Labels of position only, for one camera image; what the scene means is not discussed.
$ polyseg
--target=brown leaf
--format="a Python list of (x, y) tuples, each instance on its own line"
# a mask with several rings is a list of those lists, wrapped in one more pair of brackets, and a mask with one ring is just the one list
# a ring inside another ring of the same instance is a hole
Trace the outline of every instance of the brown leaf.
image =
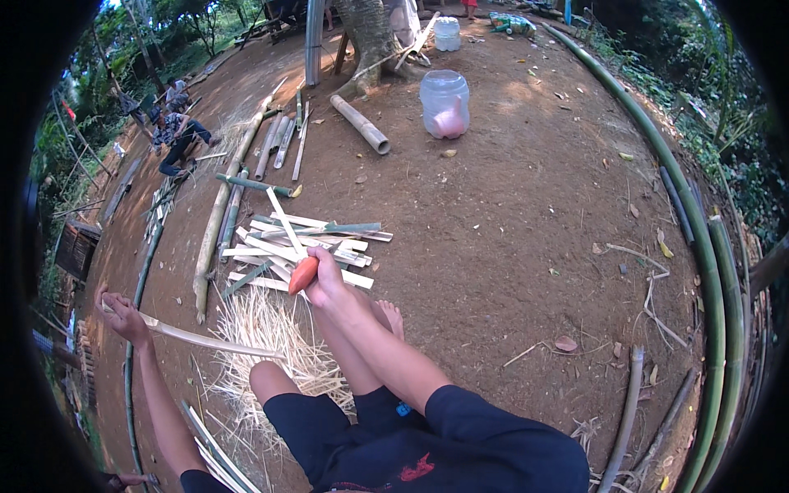
[(574, 340), (570, 339), (566, 335), (559, 336), (559, 338), (556, 339), (556, 342), (554, 342), (554, 345), (557, 349), (561, 349), (567, 353), (572, 353), (576, 350), (576, 348), (578, 348), (578, 344), (576, 344)]
[(638, 400), (639, 401), (648, 401), (655, 395), (655, 389), (652, 387), (647, 387), (645, 389), (641, 389), (638, 391)]

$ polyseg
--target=black shorts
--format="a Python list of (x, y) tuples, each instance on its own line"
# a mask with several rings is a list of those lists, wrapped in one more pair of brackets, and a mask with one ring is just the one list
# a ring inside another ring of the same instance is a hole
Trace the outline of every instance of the black shorts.
[(266, 417), (287, 443), (310, 484), (318, 484), (344, 450), (405, 428), (430, 431), (424, 416), (386, 387), (354, 395), (353, 400), (358, 421), (353, 425), (326, 394), (280, 394), (263, 406)]

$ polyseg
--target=hat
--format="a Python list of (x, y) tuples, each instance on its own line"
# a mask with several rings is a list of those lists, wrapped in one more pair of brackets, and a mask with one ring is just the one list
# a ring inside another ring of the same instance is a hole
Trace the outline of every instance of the hat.
[(151, 119), (151, 123), (155, 124), (157, 120), (159, 120), (159, 115), (162, 113), (162, 108), (159, 105), (154, 105), (151, 107), (151, 112), (148, 113), (148, 117)]

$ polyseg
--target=plastic container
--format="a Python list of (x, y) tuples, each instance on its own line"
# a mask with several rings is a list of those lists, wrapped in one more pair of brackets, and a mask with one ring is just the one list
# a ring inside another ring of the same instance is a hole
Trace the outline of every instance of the plastic container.
[(453, 70), (432, 70), (419, 87), (424, 128), (436, 139), (457, 139), (469, 129), (469, 86)]
[(460, 24), (455, 17), (439, 17), (433, 27), (436, 33), (436, 49), (440, 51), (460, 50)]

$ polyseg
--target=black t-shirt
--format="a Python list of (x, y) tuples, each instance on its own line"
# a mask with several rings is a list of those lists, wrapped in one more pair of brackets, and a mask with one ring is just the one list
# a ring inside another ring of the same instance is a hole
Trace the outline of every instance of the black t-shirt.
[[(433, 393), (425, 417), (432, 434), (406, 429), (344, 450), (315, 491), (588, 491), (583, 449), (546, 424), (452, 385)], [(227, 491), (196, 472), (181, 476), (186, 493)]]

